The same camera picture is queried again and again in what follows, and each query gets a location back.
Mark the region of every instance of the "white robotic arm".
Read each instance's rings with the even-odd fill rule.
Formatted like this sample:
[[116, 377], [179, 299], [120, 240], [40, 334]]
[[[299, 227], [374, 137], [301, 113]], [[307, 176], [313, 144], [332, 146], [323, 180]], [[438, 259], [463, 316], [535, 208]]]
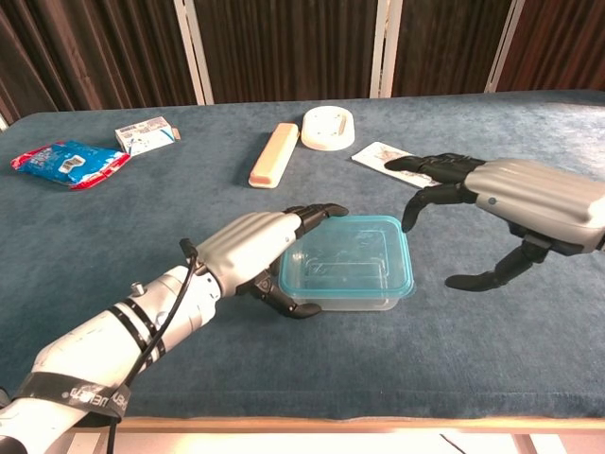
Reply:
[[318, 306], [297, 306], [270, 281], [271, 264], [298, 237], [330, 216], [335, 204], [252, 213], [197, 246], [191, 280], [174, 318], [147, 359], [144, 352], [178, 299], [188, 269], [176, 267], [44, 347], [15, 399], [0, 410], [0, 454], [44, 453], [91, 414], [121, 418], [137, 360], [145, 370], [215, 316], [215, 303], [250, 291], [282, 314], [305, 318]]

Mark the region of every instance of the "plastic bag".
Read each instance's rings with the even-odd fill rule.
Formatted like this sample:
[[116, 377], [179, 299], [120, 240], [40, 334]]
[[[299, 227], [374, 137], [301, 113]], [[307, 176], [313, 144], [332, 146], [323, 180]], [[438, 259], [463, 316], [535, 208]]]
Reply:
[[10, 164], [19, 172], [65, 184], [70, 189], [86, 189], [107, 180], [129, 158], [119, 149], [69, 141], [34, 149]]

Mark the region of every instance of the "brown curtain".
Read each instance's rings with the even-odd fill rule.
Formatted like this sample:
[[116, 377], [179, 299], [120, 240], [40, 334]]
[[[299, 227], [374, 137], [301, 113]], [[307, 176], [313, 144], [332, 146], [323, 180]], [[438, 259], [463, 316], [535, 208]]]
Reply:
[[195, 104], [168, 0], [0, 3], [0, 113]]
[[404, 0], [393, 96], [485, 90], [510, 0]]
[[605, 1], [526, 0], [498, 91], [605, 90]]
[[367, 97], [376, 0], [196, 0], [215, 102]]

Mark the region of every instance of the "robotic hand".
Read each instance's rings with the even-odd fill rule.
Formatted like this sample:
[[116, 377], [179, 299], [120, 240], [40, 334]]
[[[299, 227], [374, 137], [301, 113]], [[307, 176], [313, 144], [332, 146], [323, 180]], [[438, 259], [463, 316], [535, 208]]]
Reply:
[[510, 232], [523, 239], [493, 271], [450, 276], [447, 287], [490, 290], [542, 263], [549, 251], [569, 256], [603, 250], [605, 183], [529, 160], [486, 162], [453, 153], [398, 158], [385, 167], [423, 173], [441, 183], [421, 189], [409, 201], [404, 232], [429, 203], [475, 203], [506, 221]]
[[332, 203], [251, 213], [197, 248], [182, 241], [188, 268], [133, 285], [128, 298], [44, 347], [5, 408], [0, 389], [0, 454], [44, 453], [74, 425], [119, 421], [134, 377], [208, 323], [221, 298], [250, 292], [295, 319], [320, 312], [297, 306], [273, 285], [270, 271], [297, 238], [347, 214]]

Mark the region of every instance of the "cardboard box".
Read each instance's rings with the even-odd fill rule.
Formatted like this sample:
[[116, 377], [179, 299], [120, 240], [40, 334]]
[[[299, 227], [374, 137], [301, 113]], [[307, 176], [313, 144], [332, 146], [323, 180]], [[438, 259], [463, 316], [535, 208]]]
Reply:
[[175, 143], [178, 132], [163, 116], [115, 130], [115, 138], [130, 156]]

